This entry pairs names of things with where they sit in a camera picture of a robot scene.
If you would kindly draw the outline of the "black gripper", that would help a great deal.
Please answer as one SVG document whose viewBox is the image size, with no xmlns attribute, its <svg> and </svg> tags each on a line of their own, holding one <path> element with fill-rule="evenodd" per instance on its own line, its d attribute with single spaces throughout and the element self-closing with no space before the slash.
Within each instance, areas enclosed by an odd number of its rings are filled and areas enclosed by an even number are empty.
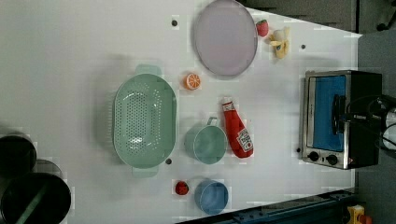
<svg viewBox="0 0 396 224">
<path fill-rule="evenodd" d="M 387 104 L 382 99 L 374 99 L 367 107 L 368 118 L 359 114 L 345 114 L 339 118 L 340 122 L 356 123 L 356 122 L 367 122 L 371 126 L 378 127 L 380 131 L 385 129 L 385 120 L 387 115 Z"/>
</svg>

